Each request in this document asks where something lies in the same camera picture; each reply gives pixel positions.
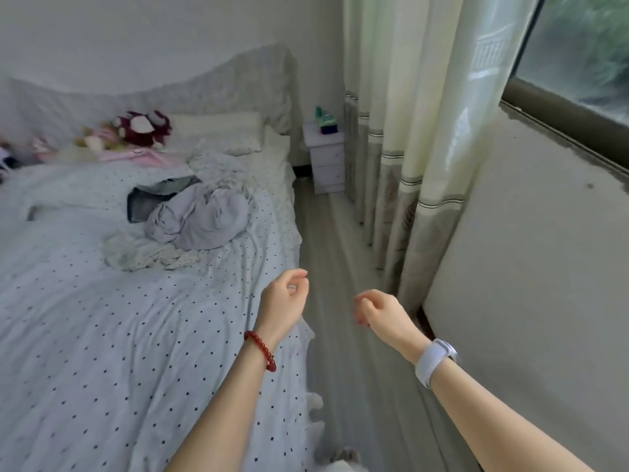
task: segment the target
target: smartwatch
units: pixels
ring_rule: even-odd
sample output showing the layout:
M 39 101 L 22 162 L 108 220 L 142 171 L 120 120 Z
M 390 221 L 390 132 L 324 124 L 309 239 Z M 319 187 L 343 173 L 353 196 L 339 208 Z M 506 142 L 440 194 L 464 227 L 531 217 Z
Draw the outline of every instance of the smartwatch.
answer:
M 425 388 L 430 389 L 430 377 L 435 372 L 436 367 L 447 357 L 459 364 L 457 350 L 452 348 L 450 343 L 440 339 L 434 340 L 421 355 L 420 360 L 415 365 L 415 376 Z

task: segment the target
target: laminate floor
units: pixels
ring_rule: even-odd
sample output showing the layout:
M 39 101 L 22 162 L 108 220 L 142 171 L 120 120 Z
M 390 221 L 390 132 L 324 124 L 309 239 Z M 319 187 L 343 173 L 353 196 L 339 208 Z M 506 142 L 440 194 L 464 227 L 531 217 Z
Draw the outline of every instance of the laminate floor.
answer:
M 310 297 L 304 318 L 316 337 L 308 350 L 308 386 L 323 398 L 319 460 L 356 447 L 370 472 L 477 471 L 476 463 L 413 366 L 366 328 L 354 324 L 352 298 L 378 288 L 381 274 L 362 241 L 353 205 L 340 192 L 314 195 L 310 179 L 295 182 L 301 267 Z

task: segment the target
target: white curtain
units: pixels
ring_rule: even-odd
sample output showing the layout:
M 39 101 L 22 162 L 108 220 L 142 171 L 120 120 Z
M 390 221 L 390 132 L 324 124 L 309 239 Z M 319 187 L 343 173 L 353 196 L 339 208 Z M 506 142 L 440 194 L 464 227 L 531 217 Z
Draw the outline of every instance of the white curtain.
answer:
M 385 289 L 428 293 L 537 0 L 344 0 L 345 190 Z

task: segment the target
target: red bead bracelet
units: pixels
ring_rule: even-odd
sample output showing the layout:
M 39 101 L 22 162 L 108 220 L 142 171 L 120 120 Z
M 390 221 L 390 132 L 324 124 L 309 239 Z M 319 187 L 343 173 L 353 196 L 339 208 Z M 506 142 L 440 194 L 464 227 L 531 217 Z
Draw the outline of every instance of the red bead bracelet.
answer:
M 245 341 L 247 341 L 249 338 L 254 340 L 254 342 L 258 345 L 258 348 L 262 350 L 264 356 L 267 358 L 267 371 L 275 373 L 277 366 L 275 364 L 275 359 L 273 359 L 271 351 L 269 351 L 269 348 L 266 347 L 262 339 L 260 339 L 260 337 L 255 332 L 245 331 Z

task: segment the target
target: red plush toy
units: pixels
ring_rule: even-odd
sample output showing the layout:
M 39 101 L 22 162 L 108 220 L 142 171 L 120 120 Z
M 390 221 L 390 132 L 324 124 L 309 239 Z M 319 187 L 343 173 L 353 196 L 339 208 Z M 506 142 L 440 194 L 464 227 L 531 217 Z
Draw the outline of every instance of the red plush toy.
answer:
M 158 110 L 149 114 L 128 110 L 126 116 L 115 117 L 112 124 L 125 142 L 140 147 L 162 148 L 172 130 L 168 116 Z

